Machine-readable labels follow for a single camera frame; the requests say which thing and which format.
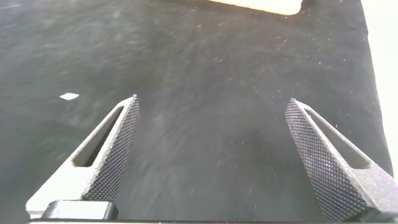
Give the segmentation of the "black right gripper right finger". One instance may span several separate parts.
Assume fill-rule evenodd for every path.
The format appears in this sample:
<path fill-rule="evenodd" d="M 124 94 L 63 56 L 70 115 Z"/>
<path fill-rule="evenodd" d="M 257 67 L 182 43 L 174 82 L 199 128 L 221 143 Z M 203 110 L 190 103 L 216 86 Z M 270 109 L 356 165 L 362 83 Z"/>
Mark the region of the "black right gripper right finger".
<path fill-rule="evenodd" d="M 327 221 L 397 222 L 397 181 L 391 175 L 295 98 L 285 119 Z"/>

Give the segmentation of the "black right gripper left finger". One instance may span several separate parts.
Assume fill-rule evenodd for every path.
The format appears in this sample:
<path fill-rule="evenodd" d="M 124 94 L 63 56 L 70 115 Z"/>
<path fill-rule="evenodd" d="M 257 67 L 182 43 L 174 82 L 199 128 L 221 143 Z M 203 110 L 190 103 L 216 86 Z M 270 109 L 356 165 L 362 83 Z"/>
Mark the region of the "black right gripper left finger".
<path fill-rule="evenodd" d="M 27 201 L 40 218 L 57 200 L 116 200 L 140 118 L 139 98 L 119 102 Z"/>

